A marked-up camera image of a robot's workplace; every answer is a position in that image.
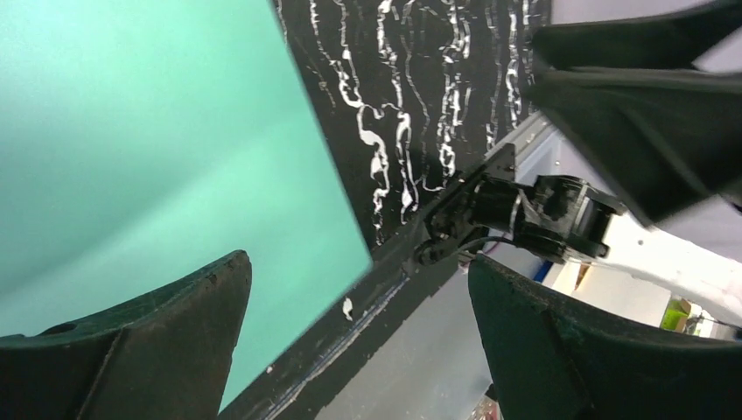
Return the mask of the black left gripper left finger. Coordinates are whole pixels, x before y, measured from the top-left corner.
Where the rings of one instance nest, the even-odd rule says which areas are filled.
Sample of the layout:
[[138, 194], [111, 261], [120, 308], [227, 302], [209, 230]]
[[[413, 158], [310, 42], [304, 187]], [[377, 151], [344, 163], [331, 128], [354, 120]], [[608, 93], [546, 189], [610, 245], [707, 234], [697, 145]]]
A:
[[107, 310], [2, 337], [2, 418], [215, 419], [251, 279], [236, 250]]

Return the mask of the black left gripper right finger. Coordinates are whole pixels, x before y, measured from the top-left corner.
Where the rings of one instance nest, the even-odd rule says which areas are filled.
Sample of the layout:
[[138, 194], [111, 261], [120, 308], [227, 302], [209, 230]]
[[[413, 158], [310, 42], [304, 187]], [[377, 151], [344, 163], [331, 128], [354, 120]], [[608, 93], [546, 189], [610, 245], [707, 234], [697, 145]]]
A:
[[507, 419], [738, 419], [741, 345], [662, 330], [483, 255], [468, 290]]

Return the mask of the teal paper folder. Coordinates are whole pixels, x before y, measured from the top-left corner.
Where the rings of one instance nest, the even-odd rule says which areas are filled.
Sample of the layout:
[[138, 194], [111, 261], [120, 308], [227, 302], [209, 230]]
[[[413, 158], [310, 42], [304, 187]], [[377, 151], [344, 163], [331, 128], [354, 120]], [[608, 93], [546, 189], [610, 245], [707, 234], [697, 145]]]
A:
[[235, 249], [254, 282], [224, 403], [371, 261], [273, 6], [2, 2], [2, 334]]

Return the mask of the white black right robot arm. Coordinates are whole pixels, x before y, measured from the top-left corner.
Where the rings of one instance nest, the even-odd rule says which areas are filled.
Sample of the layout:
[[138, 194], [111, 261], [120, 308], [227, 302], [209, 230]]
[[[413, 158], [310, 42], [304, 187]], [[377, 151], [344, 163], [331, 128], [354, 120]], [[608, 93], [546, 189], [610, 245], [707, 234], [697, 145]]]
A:
[[491, 228], [492, 242], [623, 271], [739, 326], [740, 263], [657, 224], [715, 195], [741, 204], [741, 76], [695, 66], [740, 26], [740, 2], [710, 1], [537, 29], [531, 45], [546, 68], [526, 95], [609, 191], [567, 175], [523, 185], [481, 166], [431, 209], [415, 263], [473, 257], [488, 241], [475, 230]]

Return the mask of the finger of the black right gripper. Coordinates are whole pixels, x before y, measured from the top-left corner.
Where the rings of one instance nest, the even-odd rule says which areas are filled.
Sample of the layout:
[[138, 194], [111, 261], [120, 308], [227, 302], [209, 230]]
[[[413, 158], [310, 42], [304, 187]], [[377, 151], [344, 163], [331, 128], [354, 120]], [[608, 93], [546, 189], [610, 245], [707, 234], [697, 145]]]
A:
[[741, 27], [738, 1], [552, 24], [527, 97], [646, 226], [712, 196], [741, 203], [741, 76], [695, 61]]

